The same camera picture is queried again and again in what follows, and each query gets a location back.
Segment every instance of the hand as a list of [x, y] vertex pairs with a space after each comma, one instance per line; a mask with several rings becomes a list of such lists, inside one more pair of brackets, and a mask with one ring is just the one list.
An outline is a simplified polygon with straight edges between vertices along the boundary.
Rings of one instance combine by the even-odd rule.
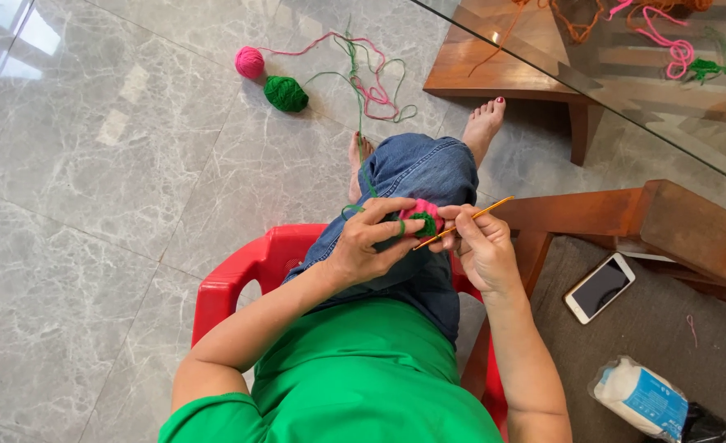
[[467, 278], [484, 295], [523, 289], [508, 224], [488, 213], [473, 220], [480, 210], [468, 204], [439, 208], [439, 216], [447, 220], [445, 228], [456, 226], [461, 238], [449, 233], [429, 248], [455, 251]]
[[[396, 237], [401, 231], [398, 221], [379, 223], [385, 215], [415, 206], [415, 199], [368, 199], [363, 204], [365, 211], [350, 217], [341, 231], [341, 237], [332, 254], [325, 260], [328, 272], [340, 278], [345, 288], [369, 281], [387, 273], [410, 249], [420, 244], [415, 237], [405, 237], [377, 252], [374, 243]], [[419, 231], [424, 220], [404, 220], [404, 234]]]

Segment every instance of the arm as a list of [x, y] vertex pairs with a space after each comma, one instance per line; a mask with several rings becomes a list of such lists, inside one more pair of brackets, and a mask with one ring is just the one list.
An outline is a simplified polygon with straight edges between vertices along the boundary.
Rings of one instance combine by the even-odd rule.
[[512, 443], [571, 443], [571, 423], [560, 377], [535, 327], [521, 284], [510, 240], [502, 220], [470, 205], [446, 206], [439, 215], [455, 224], [453, 237], [431, 245], [432, 251], [454, 249], [470, 282], [480, 290], [491, 325], [496, 365], [508, 401], [508, 434]]
[[[350, 217], [330, 257], [285, 285], [235, 312], [188, 352], [175, 374], [171, 411], [193, 400], [230, 392], [248, 393], [242, 373], [303, 314], [351, 285], [384, 275], [419, 242], [404, 238], [377, 253], [374, 243], [396, 236], [397, 221], [378, 223], [390, 212], [415, 206], [414, 199], [369, 199], [365, 212]], [[423, 220], [405, 220], [405, 232]]]

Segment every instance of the chair backrest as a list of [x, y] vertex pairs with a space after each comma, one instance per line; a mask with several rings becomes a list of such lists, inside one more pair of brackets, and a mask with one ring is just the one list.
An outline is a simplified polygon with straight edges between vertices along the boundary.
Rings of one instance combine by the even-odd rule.
[[[277, 226], [223, 260], [199, 285], [191, 347], [215, 325], [234, 314], [240, 292], [251, 281], [259, 283], [262, 294], [278, 288], [289, 270], [302, 263], [305, 254], [325, 227], [327, 225], [322, 224]], [[482, 301], [480, 292], [467, 279], [458, 258], [452, 257], [453, 287], [457, 292], [466, 292]], [[483, 405], [505, 434], [508, 406], [490, 335], [485, 383]]]

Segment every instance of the denim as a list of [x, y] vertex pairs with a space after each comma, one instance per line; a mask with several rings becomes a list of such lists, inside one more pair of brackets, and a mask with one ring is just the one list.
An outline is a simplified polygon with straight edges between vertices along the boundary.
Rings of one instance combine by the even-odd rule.
[[[475, 159], [466, 144], [451, 137], [432, 139], [409, 133], [385, 139], [358, 172], [357, 181], [363, 193], [358, 205], [371, 197], [363, 170], [380, 197], [420, 198], [437, 206], [476, 203]], [[289, 271], [284, 283], [329, 257], [343, 227], [344, 219], [339, 215], [311, 246], [303, 263]], [[394, 241], [376, 244], [375, 248], [381, 251]], [[387, 274], [344, 289], [309, 314], [368, 297], [397, 299], [416, 307], [455, 346], [460, 306], [447, 252], [437, 254], [428, 247], [410, 251]]]

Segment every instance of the gold crochet hook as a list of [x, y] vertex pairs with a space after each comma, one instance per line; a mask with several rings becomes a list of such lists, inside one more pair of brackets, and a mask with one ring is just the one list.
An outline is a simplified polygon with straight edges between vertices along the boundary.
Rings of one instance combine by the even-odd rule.
[[[472, 220], [475, 220], [477, 217], [479, 217], [479, 216], [481, 216], [483, 214], [486, 214], [486, 212], [489, 212], [490, 210], [494, 209], [495, 207], [500, 206], [501, 204], [507, 202], [510, 199], [514, 199], [514, 198], [515, 198], [515, 196], [510, 196], [510, 197], [507, 197], [506, 199], [502, 199], [502, 200], [496, 202], [495, 204], [493, 204], [493, 205], [487, 207], [486, 209], [478, 212], [477, 214], [473, 215], [472, 216]], [[454, 227], [452, 227], [450, 229], [447, 229], [445, 231], [442, 231], [441, 233], [437, 234], [434, 237], [429, 238], [428, 240], [424, 241], [423, 243], [419, 244], [418, 246], [413, 247], [412, 250], [413, 251], [417, 251], [421, 247], [426, 246], [427, 244], [433, 243], [433, 242], [436, 241], [436, 239], [442, 238], [442, 236], [444, 236], [445, 234], [451, 233], [451, 232], [453, 232], [455, 230], [456, 230], [456, 227], [454, 226]]]

